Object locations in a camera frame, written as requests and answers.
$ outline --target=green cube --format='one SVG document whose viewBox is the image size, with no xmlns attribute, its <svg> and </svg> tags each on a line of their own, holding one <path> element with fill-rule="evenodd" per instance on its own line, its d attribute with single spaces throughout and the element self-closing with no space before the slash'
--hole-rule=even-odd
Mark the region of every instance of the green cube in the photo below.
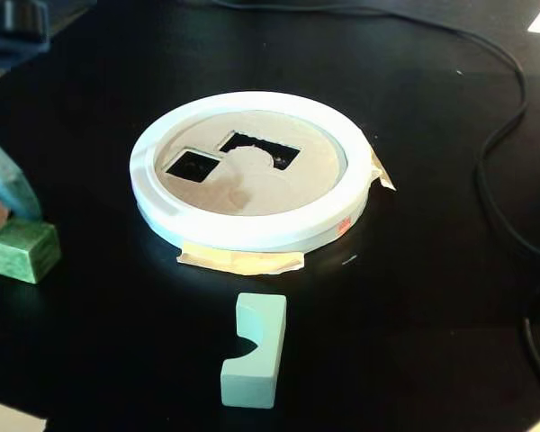
<svg viewBox="0 0 540 432">
<path fill-rule="evenodd" d="M 0 229 L 0 275 L 36 284 L 60 257 L 54 225 L 13 218 Z"/>
</svg>

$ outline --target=white ring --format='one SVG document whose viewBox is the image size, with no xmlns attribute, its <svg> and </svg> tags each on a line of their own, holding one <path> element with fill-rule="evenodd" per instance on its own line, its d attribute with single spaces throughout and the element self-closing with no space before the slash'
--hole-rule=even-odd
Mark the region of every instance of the white ring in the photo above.
<svg viewBox="0 0 540 432">
<path fill-rule="evenodd" d="M 290 115 L 326 132 L 346 155 L 346 171 L 338 183 L 318 200 L 295 210 L 264 216 L 232 216 L 193 207 L 173 196 L 158 181 L 158 153 L 179 131 L 213 115 L 249 110 Z M 362 131 L 323 103 L 292 94 L 238 92 L 187 103 L 154 121 L 136 141 L 130 157 L 130 177 L 146 221 L 175 246 L 180 247 L 186 240 L 230 250 L 292 251 L 301 242 L 332 230 L 356 210 L 360 214 L 372 180 L 371 162 L 370 146 Z M 320 240 L 321 244 L 306 249 L 333 239 Z"/>
</svg>

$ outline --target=tape strip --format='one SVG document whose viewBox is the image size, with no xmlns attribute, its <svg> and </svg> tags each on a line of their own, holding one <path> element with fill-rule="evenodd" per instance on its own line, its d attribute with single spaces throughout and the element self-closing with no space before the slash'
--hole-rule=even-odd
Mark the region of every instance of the tape strip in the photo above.
<svg viewBox="0 0 540 432">
<path fill-rule="evenodd" d="M 304 267 L 302 252 L 239 252 L 184 242 L 178 263 L 234 273 L 236 275 L 279 275 Z"/>
</svg>

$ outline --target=blue object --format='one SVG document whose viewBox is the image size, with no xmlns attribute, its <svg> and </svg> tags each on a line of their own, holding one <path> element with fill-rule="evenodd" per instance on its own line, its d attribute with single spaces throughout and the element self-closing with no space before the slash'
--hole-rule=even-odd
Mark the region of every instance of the blue object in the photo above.
<svg viewBox="0 0 540 432">
<path fill-rule="evenodd" d="M 50 48 L 48 7 L 38 0 L 0 0 L 0 68 Z"/>
<path fill-rule="evenodd" d="M 22 170 L 0 148 L 0 201 L 16 215 L 39 221 L 40 202 Z"/>
</svg>

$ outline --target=orange sticker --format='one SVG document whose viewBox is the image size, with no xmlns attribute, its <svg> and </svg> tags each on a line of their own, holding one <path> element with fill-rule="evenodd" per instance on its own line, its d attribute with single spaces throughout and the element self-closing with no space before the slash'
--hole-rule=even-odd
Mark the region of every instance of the orange sticker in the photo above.
<svg viewBox="0 0 540 432">
<path fill-rule="evenodd" d="M 346 231 L 350 229 L 350 216 L 347 218 L 344 218 L 339 224 L 338 224 L 338 235 L 341 236 Z"/>
</svg>

